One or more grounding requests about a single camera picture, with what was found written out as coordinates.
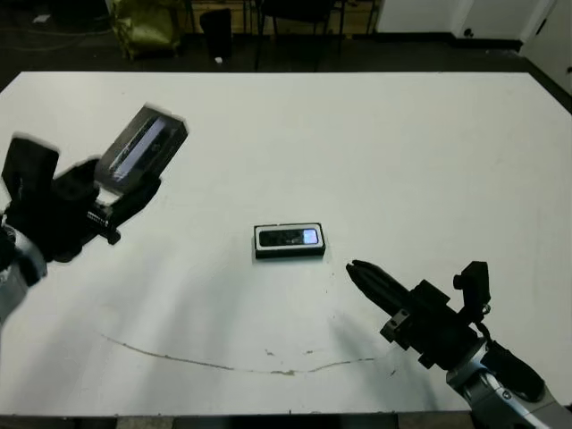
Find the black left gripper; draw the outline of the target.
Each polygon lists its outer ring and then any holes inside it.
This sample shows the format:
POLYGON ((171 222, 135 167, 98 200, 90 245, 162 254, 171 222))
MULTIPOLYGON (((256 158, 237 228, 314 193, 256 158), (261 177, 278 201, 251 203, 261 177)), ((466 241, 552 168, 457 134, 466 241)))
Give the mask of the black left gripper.
POLYGON ((35 243, 46 261, 69 262, 96 236, 116 244, 121 239, 117 228, 139 213, 161 186, 161 178, 150 172, 125 184, 112 180, 108 190, 118 198, 108 207, 107 221, 97 208, 98 162, 92 157, 75 164, 44 191, 9 205, 8 224, 35 243))

